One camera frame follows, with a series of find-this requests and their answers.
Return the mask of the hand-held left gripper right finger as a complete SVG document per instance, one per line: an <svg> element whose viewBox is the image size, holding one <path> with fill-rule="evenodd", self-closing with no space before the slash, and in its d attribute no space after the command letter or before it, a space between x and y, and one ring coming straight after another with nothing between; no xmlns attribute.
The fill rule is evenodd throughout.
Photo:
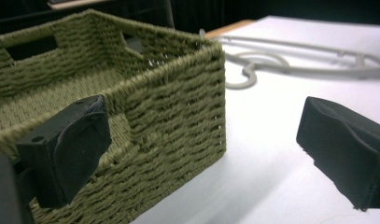
<svg viewBox="0 0 380 224"><path fill-rule="evenodd" d="M380 208L380 124L308 97L296 141L356 209Z"/></svg>

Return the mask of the green woven basket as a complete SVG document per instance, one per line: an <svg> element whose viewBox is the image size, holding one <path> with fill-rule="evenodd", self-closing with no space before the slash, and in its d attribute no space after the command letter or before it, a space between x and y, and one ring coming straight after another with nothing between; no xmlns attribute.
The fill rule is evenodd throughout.
<svg viewBox="0 0 380 224"><path fill-rule="evenodd" d="M197 35L86 10L0 35L0 154L72 102L106 99L112 142L74 201L36 224L129 224L226 149L224 53Z"/></svg>

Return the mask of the grey plastic clothes hanger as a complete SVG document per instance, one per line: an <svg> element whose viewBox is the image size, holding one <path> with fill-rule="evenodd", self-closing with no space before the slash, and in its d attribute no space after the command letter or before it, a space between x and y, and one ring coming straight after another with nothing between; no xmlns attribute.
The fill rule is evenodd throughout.
<svg viewBox="0 0 380 224"><path fill-rule="evenodd" d="M235 35L213 35L212 40L217 40L220 44L236 46L236 41L256 44L266 44L292 49L305 49L315 52L325 52L335 55L337 58L350 57L354 60L353 66L347 69L318 68L296 66L278 54L276 51L256 51L239 52L235 54L225 53L228 62L241 64L243 66L241 74L246 77L246 81L241 83L226 82L225 87L230 90L244 90L254 86L258 81L257 72L260 70L276 72L284 75L312 75L312 76L333 76L350 77L359 79L380 79L380 57L347 49L334 49L310 44L295 43L280 40L268 40L265 38L244 37Z"/></svg>

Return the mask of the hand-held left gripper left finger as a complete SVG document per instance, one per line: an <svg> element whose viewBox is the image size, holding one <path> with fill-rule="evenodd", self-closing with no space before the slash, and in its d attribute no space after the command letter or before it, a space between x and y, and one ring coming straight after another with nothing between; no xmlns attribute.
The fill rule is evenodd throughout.
<svg viewBox="0 0 380 224"><path fill-rule="evenodd" d="M24 201L36 199L42 208L70 204L110 144L102 95L77 100L44 121L16 143Z"/></svg>

